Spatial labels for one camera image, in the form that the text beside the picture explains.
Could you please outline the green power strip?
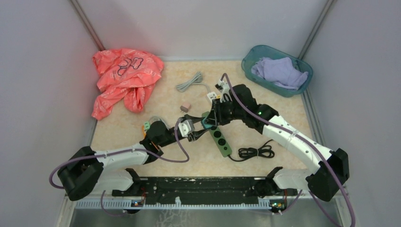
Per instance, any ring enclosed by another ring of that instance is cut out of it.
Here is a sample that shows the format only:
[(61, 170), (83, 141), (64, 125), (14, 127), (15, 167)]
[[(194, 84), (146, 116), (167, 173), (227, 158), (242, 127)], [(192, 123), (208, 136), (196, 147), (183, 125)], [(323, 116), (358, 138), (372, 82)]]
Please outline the green power strip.
[[(209, 114), (209, 112), (204, 112), (202, 113), (202, 117), (206, 117)], [(218, 126), (213, 126), (212, 128), (209, 129), (208, 131), (214, 140), (217, 148), (219, 149), (221, 155), (223, 157), (228, 157), (232, 154), (232, 149), (230, 145), (228, 144), (225, 136), (223, 135), (222, 131)]]

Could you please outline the white power strip with USB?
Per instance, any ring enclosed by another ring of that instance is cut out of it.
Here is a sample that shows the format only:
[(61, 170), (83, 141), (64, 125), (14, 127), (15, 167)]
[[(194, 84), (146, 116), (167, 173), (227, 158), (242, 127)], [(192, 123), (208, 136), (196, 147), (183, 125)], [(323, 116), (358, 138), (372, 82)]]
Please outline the white power strip with USB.
[(211, 104), (213, 103), (213, 100), (220, 99), (220, 95), (218, 95), (216, 92), (209, 92), (207, 93), (206, 97)]

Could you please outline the green plug adapter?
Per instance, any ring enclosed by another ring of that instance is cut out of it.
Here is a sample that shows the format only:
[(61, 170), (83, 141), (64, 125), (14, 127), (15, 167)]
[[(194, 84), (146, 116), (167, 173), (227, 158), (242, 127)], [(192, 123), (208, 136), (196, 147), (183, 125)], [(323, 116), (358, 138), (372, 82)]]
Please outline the green plug adapter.
[(150, 123), (149, 122), (144, 122), (143, 129), (144, 129), (144, 131), (149, 130), (150, 129)]

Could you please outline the teal plug adapter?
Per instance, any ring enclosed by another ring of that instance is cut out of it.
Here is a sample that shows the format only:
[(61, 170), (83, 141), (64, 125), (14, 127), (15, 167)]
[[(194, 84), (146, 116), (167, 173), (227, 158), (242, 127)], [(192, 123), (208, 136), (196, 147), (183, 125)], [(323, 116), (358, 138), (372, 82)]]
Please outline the teal plug adapter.
[(206, 117), (202, 119), (201, 125), (202, 125), (203, 129), (209, 130), (210, 128), (213, 127), (213, 125), (208, 124), (207, 121), (206, 121), (206, 119), (207, 119)]

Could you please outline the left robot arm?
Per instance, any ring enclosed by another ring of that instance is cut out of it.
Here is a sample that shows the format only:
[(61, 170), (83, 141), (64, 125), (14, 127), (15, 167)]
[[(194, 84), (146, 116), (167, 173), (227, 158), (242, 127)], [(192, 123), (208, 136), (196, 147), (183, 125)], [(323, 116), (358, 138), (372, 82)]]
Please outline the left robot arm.
[(156, 160), (170, 163), (185, 163), (184, 160), (163, 157), (162, 147), (180, 140), (196, 141), (210, 128), (203, 126), (201, 117), (185, 115), (172, 128), (163, 121), (155, 121), (144, 128), (143, 140), (134, 145), (114, 150), (95, 151), (90, 146), (82, 147), (68, 161), (52, 170), (49, 182), (54, 188), (64, 189), (71, 201), (78, 201), (90, 194), (111, 192), (112, 196), (141, 195), (144, 183), (133, 166), (150, 164)]

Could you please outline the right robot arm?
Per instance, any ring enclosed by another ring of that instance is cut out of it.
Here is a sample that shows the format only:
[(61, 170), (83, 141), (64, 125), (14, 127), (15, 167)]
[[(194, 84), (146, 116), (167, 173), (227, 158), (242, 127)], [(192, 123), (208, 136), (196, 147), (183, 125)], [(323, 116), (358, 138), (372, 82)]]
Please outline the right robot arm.
[(307, 190), (322, 201), (329, 202), (338, 193), (344, 193), (344, 183), (349, 179), (349, 158), (346, 151), (327, 148), (291, 126), (275, 109), (258, 104), (250, 89), (240, 84), (229, 87), (217, 85), (220, 97), (210, 98), (211, 109), (202, 120), (204, 128), (223, 126), (241, 120), (283, 146), (306, 166), (306, 169), (276, 167), (266, 182), (272, 195), (284, 189)]

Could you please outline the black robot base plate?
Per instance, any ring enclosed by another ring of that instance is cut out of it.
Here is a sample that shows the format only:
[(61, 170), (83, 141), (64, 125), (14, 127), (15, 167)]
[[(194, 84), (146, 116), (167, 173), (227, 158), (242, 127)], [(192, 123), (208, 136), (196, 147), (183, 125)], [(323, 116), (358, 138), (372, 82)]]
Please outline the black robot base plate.
[(296, 189), (279, 189), (265, 177), (148, 177), (125, 191), (113, 190), (114, 197), (138, 196), (146, 205), (240, 205), (257, 204), (269, 196), (296, 196)]

